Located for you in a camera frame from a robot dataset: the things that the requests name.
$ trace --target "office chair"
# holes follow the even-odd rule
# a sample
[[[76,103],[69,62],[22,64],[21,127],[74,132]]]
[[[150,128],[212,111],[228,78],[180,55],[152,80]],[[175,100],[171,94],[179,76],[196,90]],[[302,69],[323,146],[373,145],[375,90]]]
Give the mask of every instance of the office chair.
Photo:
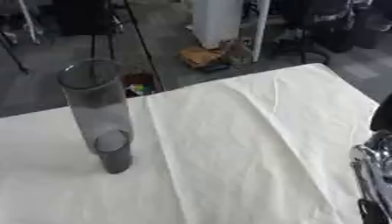
[[[294,39],[279,40],[272,50],[271,57],[295,53],[300,56],[302,64],[307,63],[307,54],[313,53],[323,58],[322,63],[328,65],[331,57],[327,52],[318,49],[312,36],[315,27],[324,19],[340,16],[347,7],[347,0],[285,0],[280,5],[283,18],[288,29],[299,30]]]

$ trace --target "floor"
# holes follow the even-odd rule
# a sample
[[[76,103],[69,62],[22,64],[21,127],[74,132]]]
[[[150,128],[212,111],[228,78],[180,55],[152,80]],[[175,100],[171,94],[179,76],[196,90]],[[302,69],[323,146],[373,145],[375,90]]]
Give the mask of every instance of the floor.
[[[180,49],[196,44],[191,32],[185,29],[189,23],[186,7],[181,3],[137,3],[133,7],[159,77],[168,90],[298,64],[298,58],[292,56],[276,60],[262,57],[258,63],[225,71],[195,72],[178,57]],[[102,57],[108,55],[105,40],[99,41],[98,53]],[[390,41],[392,34],[384,35],[376,50],[355,48],[348,53],[334,54],[331,69],[379,102],[392,90]],[[31,69],[30,75],[24,75],[0,49],[0,116],[65,106],[56,73],[88,57],[88,51],[88,37],[56,38],[54,44],[44,41],[42,45],[32,45],[22,39],[16,52]],[[123,73],[151,70],[131,24],[126,25],[125,33],[116,36],[115,51]]]

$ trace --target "wrinkled fabric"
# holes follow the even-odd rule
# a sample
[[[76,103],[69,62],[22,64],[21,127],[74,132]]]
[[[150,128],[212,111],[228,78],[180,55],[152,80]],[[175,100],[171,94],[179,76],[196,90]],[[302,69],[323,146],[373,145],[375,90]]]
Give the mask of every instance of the wrinkled fabric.
[[[0,222],[361,223],[348,152],[376,107],[321,65],[131,99],[118,175],[69,108],[0,119]]]

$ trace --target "drinking glass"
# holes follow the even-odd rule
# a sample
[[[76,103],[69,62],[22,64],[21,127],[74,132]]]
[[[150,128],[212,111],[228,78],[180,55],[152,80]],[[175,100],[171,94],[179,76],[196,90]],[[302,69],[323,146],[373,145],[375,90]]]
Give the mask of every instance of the drinking glass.
[[[73,117],[90,151],[109,173],[131,164],[133,132],[119,66],[108,59],[89,59],[58,75]]]

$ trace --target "tripod leg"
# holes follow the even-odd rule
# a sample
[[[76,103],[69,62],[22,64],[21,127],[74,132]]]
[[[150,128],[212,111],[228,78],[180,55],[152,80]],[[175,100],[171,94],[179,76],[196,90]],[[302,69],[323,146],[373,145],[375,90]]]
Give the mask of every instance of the tripod leg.
[[[150,54],[150,51],[149,51],[147,45],[145,44],[143,35],[140,32],[139,25],[137,24],[137,19],[136,19],[135,15],[133,14],[132,9],[130,8],[130,3],[128,2],[128,0],[123,0],[123,1],[124,1],[125,9],[127,10],[128,14],[129,14],[130,21],[133,24],[133,26],[135,27],[136,35],[138,36],[138,38],[140,40],[140,43],[142,44],[142,48],[144,50],[144,53],[146,54],[147,60],[149,61],[150,67],[151,67],[152,71],[155,74],[154,75],[155,76],[154,81],[157,84],[156,85],[157,86],[157,90],[158,90],[158,92],[162,92],[164,90],[164,86],[162,85],[162,81],[159,78],[158,71],[155,68],[154,63],[152,63],[152,56]]]
[[[19,60],[19,58],[17,57],[17,55],[14,54],[14,52],[11,50],[11,48],[7,45],[7,43],[4,43],[4,33],[2,33],[0,31],[0,35],[2,36],[2,38],[0,38],[0,45],[3,46],[3,48],[5,49],[5,51],[11,56],[11,58],[15,61],[15,63],[17,64],[17,66],[19,67],[19,70],[25,74],[28,74],[29,71],[28,69],[22,64],[22,62]]]

